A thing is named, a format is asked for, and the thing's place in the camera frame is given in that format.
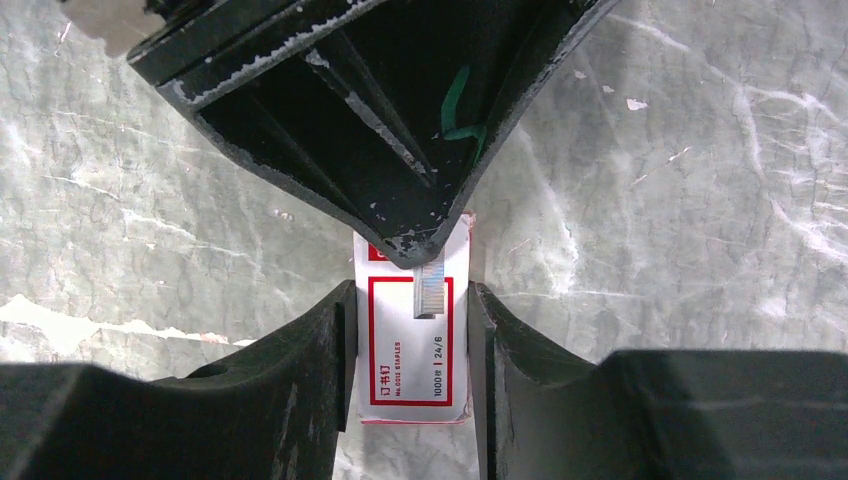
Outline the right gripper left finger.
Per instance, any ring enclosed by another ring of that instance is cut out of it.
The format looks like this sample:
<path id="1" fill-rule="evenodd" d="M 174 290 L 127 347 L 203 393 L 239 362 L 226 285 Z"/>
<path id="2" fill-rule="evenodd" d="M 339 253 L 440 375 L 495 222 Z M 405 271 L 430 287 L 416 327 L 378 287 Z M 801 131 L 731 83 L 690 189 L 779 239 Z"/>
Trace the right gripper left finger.
<path id="1" fill-rule="evenodd" d="M 329 479 L 349 411 L 356 288 L 184 378 L 1 368 L 5 479 Z"/>

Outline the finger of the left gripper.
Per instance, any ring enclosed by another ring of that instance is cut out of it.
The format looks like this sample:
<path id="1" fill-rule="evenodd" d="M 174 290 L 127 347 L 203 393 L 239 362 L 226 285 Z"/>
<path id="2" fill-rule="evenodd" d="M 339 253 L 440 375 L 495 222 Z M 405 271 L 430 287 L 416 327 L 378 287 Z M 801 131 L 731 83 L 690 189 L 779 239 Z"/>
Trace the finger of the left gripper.
<path id="1" fill-rule="evenodd" d="M 372 1 L 348 34 L 424 154 L 424 186 L 346 222 L 401 268 L 442 250 L 476 184 L 609 1 Z"/>
<path id="2" fill-rule="evenodd" d="M 150 1 L 129 65 L 234 163 L 346 222 L 424 186 L 424 154 L 348 34 L 372 1 Z"/>

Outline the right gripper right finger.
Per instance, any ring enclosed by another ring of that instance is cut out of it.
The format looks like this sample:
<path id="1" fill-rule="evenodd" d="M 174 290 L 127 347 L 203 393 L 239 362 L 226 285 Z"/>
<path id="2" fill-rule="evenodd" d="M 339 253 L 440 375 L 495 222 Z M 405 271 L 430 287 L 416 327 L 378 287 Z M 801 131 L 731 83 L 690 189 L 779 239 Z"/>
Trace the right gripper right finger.
<path id="1" fill-rule="evenodd" d="M 484 479 L 843 479 L 847 357 L 619 350 L 593 364 L 468 289 Z"/>

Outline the silver staple strip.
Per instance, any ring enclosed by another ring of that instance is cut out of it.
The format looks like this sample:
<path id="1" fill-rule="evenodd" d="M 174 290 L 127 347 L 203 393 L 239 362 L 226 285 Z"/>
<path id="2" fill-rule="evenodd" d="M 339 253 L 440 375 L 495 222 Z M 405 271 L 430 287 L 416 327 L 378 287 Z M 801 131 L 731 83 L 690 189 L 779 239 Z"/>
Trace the silver staple strip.
<path id="1" fill-rule="evenodd" d="M 434 259 L 413 269 L 415 319 L 434 319 L 445 311 L 444 260 Z"/>

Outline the red white staple box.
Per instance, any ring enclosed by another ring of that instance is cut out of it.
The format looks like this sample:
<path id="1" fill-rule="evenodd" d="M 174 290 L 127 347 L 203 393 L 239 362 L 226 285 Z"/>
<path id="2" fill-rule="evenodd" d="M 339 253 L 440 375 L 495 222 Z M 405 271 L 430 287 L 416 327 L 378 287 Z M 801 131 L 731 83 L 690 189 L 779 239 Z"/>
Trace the red white staple box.
<path id="1" fill-rule="evenodd" d="M 475 217 L 464 213 L 433 261 L 441 297 L 415 298 L 425 274 L 353 236 L 359 417 L 372 425 L 452 425 L 470 415 L 468 287 Z"/>

